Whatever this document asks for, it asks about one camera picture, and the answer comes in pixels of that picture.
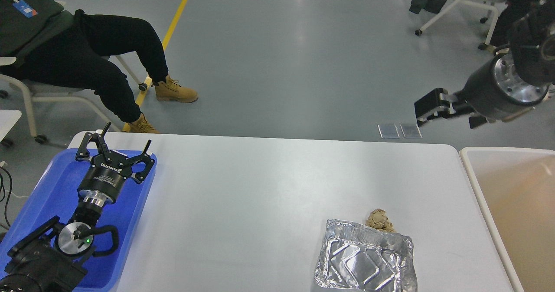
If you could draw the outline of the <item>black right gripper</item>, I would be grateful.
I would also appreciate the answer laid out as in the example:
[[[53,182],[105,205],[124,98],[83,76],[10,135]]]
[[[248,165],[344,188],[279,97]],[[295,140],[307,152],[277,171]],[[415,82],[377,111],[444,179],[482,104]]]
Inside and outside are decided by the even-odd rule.
[[[432,120],[469,116],[470,128],[495,121],[511,122],[541,104],[550,81],[530,83],[519,75],[512,53],[501,53],[481,66],[454,94],[436,88],[414,102],[418,127]]]

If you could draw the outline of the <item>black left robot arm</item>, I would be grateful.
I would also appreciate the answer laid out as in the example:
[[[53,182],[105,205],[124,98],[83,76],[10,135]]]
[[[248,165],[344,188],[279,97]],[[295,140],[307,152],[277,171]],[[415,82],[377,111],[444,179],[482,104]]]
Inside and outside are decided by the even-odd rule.
[[[123,272],[156,157],[107,146],[108,128],[56,155],[1,243],[3,292],[108,292]]]

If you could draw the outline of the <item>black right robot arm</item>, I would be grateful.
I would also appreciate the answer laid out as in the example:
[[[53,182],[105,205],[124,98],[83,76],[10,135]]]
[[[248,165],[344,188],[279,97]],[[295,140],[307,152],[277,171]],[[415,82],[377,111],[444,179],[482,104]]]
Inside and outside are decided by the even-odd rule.
[[[508,31],[508,44],[468,77],[455,93],[436,88],[415,102],[418,127],[467,116],[473,130],[511,122],[554,97],[554,0],[534,6]]]

